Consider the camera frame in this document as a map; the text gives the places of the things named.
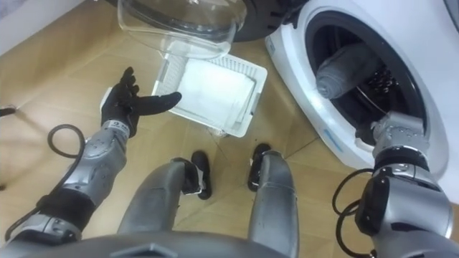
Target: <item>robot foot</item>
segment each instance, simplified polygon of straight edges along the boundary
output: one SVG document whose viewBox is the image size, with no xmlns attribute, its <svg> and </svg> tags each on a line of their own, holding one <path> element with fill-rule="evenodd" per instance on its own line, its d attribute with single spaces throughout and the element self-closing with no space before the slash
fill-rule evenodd
<svg viewBox="0 0 459 258">
<path fill-rule="evenodd" d="M 249 190 L 256 192 L 258 190 L 258 183 L 260 182 L 260 169 L 263 160 L 263 153 L 269 151 L 271 147 L 267 143 L 259 144 L 252 155 L 252 166 L 250 167 L 249 178 L 247 186 Z"/>
<path fill-rule="evenodd" d="M 201 200 L 207 200 L 212 195 L 212 184 L 210 181 L 210 164 L 207 154 L 198 150 L 191 156 L 191 162 L 202 171 L 202 191 L 198 193 L 198 197 Z"/>
</svg>

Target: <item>robot forearm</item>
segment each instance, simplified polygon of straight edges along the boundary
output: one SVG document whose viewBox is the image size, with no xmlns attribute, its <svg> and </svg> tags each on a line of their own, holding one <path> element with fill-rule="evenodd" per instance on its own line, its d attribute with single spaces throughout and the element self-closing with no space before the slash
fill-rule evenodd
<svg viewBox="0 0 459 258">
<path fill-rule="evenodd" d="M 128 136 L 129 129 L 123 123 L 105 122 L 87 141 L 70 177 L 56 194 L 39 201 L 39 213 L 24 222 L 16 238 L 45 245 L 80 240 L 93 212 L 109 195 L 115 177 L 126 164 Z"/>
</svg>

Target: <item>white towel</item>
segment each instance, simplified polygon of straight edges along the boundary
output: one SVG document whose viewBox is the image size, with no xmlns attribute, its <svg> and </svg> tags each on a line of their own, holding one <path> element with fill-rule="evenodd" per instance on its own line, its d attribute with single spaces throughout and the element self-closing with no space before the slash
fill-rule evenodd
<svg viewBox="0 0 459 258">
<path fill-rule="evenodd" d="M 242 120 L 254 86 L 244 74 L 190 59 L 178 88 L 182 99 L 177 106 L 219 128 L 232 127 Z"/>
</svg>

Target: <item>white washing machine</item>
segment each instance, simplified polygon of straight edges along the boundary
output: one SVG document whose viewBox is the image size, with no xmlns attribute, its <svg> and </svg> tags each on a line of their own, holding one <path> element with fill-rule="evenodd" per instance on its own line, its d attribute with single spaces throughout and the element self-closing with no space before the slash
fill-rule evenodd
<svg viewBox="0 0 459 258">
<path fill-rule="evenodd" d="M 324 143 L 348 166 L 373 166 L 369 122 L 388 110 L 422 118 L 431 172 L 459 204 L 458 16 L 458 0 L 310 0 L 296 21 L 266 38 L 266 45 Z M 375 75 L 367 88 L 335 100 L 321 97 L 318 66 L 355 42 L 380 56 L 385 66 L 378 73 L 386 79 Z"/>
</svg>

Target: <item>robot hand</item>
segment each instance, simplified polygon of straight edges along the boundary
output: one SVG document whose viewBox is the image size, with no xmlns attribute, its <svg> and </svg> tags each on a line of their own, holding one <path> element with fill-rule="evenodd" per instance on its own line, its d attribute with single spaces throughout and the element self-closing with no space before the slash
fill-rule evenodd
<svg viewBox="0 0 459 258">
<path fill-rule="evenodd" d="M 139 97 L 138 85 L 135 85 L 134 69 L 129 67 L 123 73 L 120 82 L 115 85 L 102 106 L 101 125 L 109 120 L 122 122 L 129 129 L 129 138 L 137 132 L 141 115 L 155 115 L 170 110 L 181 99 L 179 92 L 164 96 Z"/>
</svg>

